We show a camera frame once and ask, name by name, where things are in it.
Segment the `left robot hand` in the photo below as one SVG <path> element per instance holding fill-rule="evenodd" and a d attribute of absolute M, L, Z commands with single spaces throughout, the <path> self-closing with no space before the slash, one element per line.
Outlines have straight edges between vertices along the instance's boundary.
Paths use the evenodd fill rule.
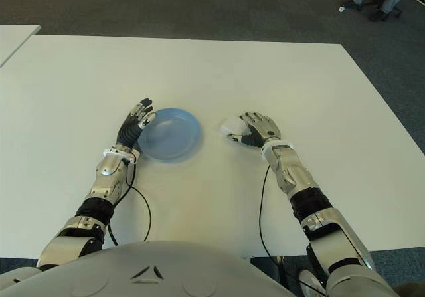
<path fill-rule="evenodd" d="M 153 101 L 144 98 L 129 112 L 122 123 L 116 138 L 116 144 L 132 148 L 138 141 L 142 131 L 156 119 Z"/>

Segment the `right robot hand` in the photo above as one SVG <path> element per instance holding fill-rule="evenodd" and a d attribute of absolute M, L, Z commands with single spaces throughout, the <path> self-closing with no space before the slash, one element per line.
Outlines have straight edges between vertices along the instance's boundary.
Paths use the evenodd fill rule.
<path fill-rule="evenodd" d="M 229 133 L 227 139 L 232 142 L 238 142 L 248 146 L 261 148 L 267 142 L 280 140 L 282 138 L 280 129 L 276 123 L 269 117 L 263 116 L 259 112 L 245 112 L 239 115 L 248 133 Z"/>

